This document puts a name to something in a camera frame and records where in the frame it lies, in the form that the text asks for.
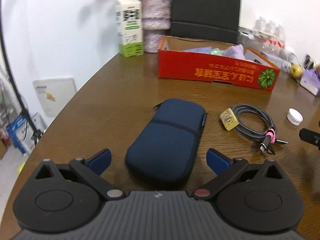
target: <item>marbled vase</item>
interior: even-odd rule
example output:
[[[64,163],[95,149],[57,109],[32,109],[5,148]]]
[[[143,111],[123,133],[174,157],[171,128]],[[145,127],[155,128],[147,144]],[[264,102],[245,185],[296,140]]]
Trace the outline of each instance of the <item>marbled vase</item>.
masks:
[[[141,0],[141,3],[144,51],[157,53],[165,30],[171,26],[171,0]]]

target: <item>green plant graphic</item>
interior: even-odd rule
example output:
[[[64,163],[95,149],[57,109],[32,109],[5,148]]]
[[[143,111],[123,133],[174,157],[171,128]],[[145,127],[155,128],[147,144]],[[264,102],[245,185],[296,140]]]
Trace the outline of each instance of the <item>green plant graphic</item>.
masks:
[[[270,87],[276,78],[276,72],[273,69],[265,69],[259,74],[258,84],[261,88]]]

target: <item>floor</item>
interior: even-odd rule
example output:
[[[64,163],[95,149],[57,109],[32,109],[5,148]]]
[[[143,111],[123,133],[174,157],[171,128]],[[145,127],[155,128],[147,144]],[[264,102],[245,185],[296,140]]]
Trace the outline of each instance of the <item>floor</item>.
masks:
[[[2,160],[0,160],[0,226],[5,206],[18,178],[17,169],[28,159],[19,150],[10,146]]]

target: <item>white logo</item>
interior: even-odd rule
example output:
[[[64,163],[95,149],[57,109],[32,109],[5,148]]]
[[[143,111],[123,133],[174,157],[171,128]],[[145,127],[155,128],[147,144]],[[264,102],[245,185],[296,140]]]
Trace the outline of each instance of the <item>white logo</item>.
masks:
[[[155,195],[155,197],[157,197],[157,198],[160,198],[162,196],[163,196],[163,194],[161,194],[161,193],[158,193],[158,194]]]

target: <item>white board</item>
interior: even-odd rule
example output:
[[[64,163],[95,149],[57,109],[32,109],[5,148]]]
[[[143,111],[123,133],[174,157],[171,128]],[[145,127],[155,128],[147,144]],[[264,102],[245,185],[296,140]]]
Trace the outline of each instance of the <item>white board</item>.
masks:
[[[52,78],[32,82],[37,97],[50,117],[56,117],[76,93],[73,78]]]

